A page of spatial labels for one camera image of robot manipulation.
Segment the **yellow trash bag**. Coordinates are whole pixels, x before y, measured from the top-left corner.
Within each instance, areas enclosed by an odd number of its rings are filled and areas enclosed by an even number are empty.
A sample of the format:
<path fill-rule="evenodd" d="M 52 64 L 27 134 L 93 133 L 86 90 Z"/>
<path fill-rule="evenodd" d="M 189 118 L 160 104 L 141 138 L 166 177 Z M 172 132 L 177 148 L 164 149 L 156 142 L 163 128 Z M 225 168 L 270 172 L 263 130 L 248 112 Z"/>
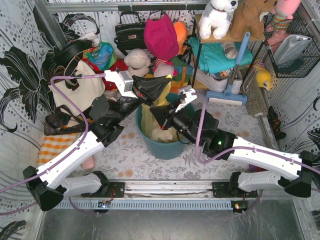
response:
<path fill-rule="evenodd" d="M 163 91 L 159 95 L 159 97 L 155 100 L 155 102 L 148 106 L 146 104 L 142 105 L 141 109 L 141 131 L 148 138 L 152 138 L 157 130 L 162 130 L 161 125 L 158 123 L 158 118 L 162 120 L 162 117 L 159 117 L 159 112 L 163 112 L 163 108 L 166 107 L 169 102 L 167 100 L 167 96 L 171 90 L 171 81 L 172 75 L 168 75 L 166 80 L 169 80 L 169 83 L 164 87 Z"/>

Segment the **teal trash bin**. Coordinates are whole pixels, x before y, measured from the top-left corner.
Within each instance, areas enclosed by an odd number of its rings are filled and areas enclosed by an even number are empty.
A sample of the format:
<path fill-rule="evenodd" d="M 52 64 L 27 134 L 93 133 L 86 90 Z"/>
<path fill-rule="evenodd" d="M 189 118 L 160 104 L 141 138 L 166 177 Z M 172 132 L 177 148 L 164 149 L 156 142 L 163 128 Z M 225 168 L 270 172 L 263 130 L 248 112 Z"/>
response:
<path fill-rule="evenodd" d="M 156 158 L 160 160 L 171 160 L 180 156 L 183 151 L 186 149 L 187 145 L 190 143 L 185 137 L 180 136 L 180 141 L 162 143 L 156 142 L 149 139 L 142 131 L 141 123 L 142 123 L 142 109 L 140 106 L 135 115 L 135 123 L 137 126 L 137 130 L 142 136 L 145 145 L 148 151 Z"/>

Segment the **blue floor mop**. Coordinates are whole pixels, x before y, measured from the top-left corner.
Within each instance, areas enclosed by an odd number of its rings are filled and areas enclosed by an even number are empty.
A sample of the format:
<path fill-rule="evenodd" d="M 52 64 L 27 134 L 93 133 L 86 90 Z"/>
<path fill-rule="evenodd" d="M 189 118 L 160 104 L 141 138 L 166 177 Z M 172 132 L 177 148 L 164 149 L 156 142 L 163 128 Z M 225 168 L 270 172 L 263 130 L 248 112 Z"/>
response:
<path fill-rule="evenodd" d="M 246 32 L 244 34 L 244 37 L 241 42 L 238 55 L 236 58 L 235 66 L 233 68 L 233 72 L 229 76 L 228 83 L 225 89 L 223 90 L 223 92 L 208 90 L 205 94 L 205 99 L 208 102 L 219 103 L 219 104 L 229 104 L 229 105 L 235 105 L 235 106 L 244 106 L 247 103 L 247 100 L 248 100 L 247 96 L 244 94 L 233 94 L 232 87 L 236 77 L 237 70 L 240 66 L 244 52 L 248 45 L 250 35 L 251 35 L 250 32 Z"/>

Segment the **rainbow striped cloth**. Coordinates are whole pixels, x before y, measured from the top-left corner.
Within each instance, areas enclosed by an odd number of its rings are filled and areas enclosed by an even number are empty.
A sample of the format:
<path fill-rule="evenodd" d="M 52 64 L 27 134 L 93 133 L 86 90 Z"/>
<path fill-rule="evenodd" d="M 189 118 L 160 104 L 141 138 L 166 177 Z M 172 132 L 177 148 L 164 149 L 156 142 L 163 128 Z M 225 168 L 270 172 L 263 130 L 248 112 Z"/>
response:
<path fill-rule="evenodd" d="M 154 78 L 154 61 L 149 73 L 145 75 L 146 78 Z M 180 60 L 178 57 L 174 57 L 169 61 L 173 63 L 173 67 L 177 70 L 177 75 L 172 76 L 170 92 L 177 93 L 180 88 L 183 88 L 188 84 L 194 68 L 185 61 Z"/>

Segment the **red cloth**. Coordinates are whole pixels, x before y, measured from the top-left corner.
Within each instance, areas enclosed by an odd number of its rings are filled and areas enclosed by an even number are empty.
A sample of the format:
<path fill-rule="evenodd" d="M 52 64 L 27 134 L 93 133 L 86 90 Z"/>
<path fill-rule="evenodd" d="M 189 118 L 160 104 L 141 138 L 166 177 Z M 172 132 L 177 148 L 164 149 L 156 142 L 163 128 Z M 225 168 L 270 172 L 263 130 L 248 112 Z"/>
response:
<path fill-rule="evenodd" d="M 128 66 L 125 64 L 124 59 L 118 58 L 115 63 L 108 69 L 111 73 L 107 73 L 105 77 L 102 78 L 102 81 L 105 85 L 106 91 L 115 91 L 117 90 L 117 85 L 114 80 L 118 77 L 117 72 L 126 71 Z"/>

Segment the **white sneaker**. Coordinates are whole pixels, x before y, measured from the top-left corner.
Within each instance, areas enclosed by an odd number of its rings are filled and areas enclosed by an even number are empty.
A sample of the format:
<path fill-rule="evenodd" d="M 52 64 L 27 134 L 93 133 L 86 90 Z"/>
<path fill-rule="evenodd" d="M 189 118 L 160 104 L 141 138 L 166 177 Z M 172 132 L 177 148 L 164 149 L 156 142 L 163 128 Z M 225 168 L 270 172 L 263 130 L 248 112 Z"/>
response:
<path fill-rule="evenodd" d="M 228 76 L 227 78 L 227 84 L 226 84 L 226 87 L 225 89 L 228 88 L 229 86 L 229 83 L 232 79 L 232 76 L 233 76 L 233 70 L 231 71 L 230 75 Z M 232 88 L 231 88 L 231 93 L 232 94 L 238 94 L 240 92 L 240 88 L 242 86 L 242 83 L 243 83 L 243 78 L 242 78 L 242 74 L 239 70 L 236 71 L 235 73 L 235 77 L 233 79 L 233 82 L 232 82 Z"/>
<path fill-rule="evenodd" d="M 215 79 L 201 70 L 197 70 L 193 88 L 196 90 L 210 90 L 223 92 L 226 88 L 228 78 Z"/>

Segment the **black leather handbag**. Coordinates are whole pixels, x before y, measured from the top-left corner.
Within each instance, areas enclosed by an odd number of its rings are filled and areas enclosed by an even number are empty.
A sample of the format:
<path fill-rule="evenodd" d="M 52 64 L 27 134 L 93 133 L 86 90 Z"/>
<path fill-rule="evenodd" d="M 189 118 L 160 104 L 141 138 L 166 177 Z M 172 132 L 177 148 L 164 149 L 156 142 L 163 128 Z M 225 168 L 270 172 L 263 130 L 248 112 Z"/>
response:
<path fill-rule="evenodd" d="M 122 22 L 122 16 L 135 15 L 138 22 L 124 24 Z M 146 24 L 140 19 L 139 14 L 136 11 L 124 11 L 120 14 L 119 24 L 115 26 L 114 43 L 117 49 L 124 54 L 128 55 L 127 51 L 134 49 L 147 49 L 144 40 L 144 31 Z"/>

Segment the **orange plush toy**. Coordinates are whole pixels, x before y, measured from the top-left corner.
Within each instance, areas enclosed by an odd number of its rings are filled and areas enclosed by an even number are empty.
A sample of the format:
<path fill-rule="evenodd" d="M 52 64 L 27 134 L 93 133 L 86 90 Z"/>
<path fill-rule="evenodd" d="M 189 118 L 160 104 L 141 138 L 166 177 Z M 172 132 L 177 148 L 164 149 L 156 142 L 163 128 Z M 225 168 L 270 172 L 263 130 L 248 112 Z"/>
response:
<path fill-rule="evenodd" d="M 182 55 L 185 50 L 186 46 L 184 45 L 187 39 L 187 27 L 184 22 L 176 21 L 173 23 L 174 30 L 177 36 L 177 43 L 179 46 L 178 55 Z"/>

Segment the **white sneaker right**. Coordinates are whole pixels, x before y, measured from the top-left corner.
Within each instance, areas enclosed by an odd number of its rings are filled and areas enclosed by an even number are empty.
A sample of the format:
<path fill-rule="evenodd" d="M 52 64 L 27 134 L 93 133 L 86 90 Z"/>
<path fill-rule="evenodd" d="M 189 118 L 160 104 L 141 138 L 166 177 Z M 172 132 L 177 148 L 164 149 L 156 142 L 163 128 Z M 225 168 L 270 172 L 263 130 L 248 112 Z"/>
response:
<path fill-rule="evenodd" d="M 226 87 L 225 89 L 228 88 L 229 86 L 229 83 L 232 79 L 232 76 L 233 76 L 233 70 L 231 71 L 230 75 L 228 76 L 227 78 L 227 84 L 226 84 Z M 233 79 L 233 82 L 232 82 L 232 88 L 231 88 L 231 93 L 232 94 L 238 94 L 240 92 L 240 88 L 242 86 L 242 83 L 243 83 L 243 78 L 242 78 L 242 74 L 239 70 L 236 71 L 235 73 L 235 77 Z"/>

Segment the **grey patterned ball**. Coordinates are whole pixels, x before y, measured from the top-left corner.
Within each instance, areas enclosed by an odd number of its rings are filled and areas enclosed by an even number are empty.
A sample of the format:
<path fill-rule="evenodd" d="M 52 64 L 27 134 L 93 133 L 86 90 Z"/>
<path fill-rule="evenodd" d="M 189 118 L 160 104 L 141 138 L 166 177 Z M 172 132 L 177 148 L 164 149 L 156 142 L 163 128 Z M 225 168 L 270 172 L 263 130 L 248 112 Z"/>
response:
<path fill-rule="evenodd" d="M 228 59 L 237 58 L 238 50 L 234 42 L 223 42 L 221 45 L 226 58 Z"/>

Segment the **black hat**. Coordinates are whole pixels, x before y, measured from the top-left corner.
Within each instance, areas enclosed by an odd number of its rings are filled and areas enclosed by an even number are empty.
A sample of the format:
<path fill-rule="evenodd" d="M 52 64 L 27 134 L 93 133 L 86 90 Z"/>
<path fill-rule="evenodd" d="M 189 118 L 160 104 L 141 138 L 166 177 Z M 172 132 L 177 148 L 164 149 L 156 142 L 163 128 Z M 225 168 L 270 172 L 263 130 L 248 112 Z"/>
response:
<path fill-rule="evenodd" d="M 72 58 L 80 52 L 87 50 L 93 46 L 93 42 L 88 39 L 74 40 L 63 49 L 55 49 L 53 51 L 54 61 L 58 66 L 66 67 Z"/>

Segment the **yellow plush toy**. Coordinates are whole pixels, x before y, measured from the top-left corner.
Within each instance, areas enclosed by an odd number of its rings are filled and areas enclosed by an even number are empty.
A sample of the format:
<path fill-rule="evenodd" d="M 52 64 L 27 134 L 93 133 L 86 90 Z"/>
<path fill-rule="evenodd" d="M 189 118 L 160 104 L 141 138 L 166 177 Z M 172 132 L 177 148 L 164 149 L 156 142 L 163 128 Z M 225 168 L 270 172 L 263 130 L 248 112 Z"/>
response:
<path fill-rule="evenodd" d="M 265 68 L 263 62 L 255 62 L 253 64 L 254 73 L 255 73 L 255 80 L 258 84 L 258 87 L 264 88 L 265 90 L 269 91 L 271 89 L 271 80 L 272 76 L 270 72 Z"/>

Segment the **white grey plush dog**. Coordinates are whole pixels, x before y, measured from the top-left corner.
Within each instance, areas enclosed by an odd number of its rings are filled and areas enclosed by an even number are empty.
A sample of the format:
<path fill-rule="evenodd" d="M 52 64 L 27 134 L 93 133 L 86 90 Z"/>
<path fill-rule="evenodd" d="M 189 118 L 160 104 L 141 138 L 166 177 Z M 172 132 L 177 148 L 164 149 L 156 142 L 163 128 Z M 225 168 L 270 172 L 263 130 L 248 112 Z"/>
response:
<path fill-rule="evenodd" d="M 199 36 L 216 40 L 222 39 L 228 32 L 238 0 L 210 0 L 199 20 Z"/>

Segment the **brown plush dog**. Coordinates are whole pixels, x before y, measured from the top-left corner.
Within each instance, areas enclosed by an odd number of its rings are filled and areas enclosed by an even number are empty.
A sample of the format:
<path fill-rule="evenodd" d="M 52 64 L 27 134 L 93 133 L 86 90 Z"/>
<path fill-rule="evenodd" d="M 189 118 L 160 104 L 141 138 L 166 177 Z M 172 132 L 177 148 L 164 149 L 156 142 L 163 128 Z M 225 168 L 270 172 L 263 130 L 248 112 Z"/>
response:
<path fill-rule="evenodd" d="M 264 34 L 264 23 L 260 20 L 261 14 L 268 14 L 274 10 L 277 0 L 244 0 L 238 4 L 233 14 L 230 35 L 234 39 L 243 37 L 248 29 L 253 38 L 259 39 Z"/>

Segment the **pink plush toy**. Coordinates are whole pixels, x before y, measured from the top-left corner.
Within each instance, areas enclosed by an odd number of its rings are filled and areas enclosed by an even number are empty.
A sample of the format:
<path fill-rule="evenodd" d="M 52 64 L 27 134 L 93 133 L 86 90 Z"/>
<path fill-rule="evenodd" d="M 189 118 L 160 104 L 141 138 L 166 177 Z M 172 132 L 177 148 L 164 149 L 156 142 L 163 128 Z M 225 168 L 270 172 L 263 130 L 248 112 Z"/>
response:
<path fill-rule="evenodd" d="M 298 9 L 301 0 L 278 0 L 271 10 L 273 14 L 271 25 L 283 28 L 294 18 L 293 14 Z"/>

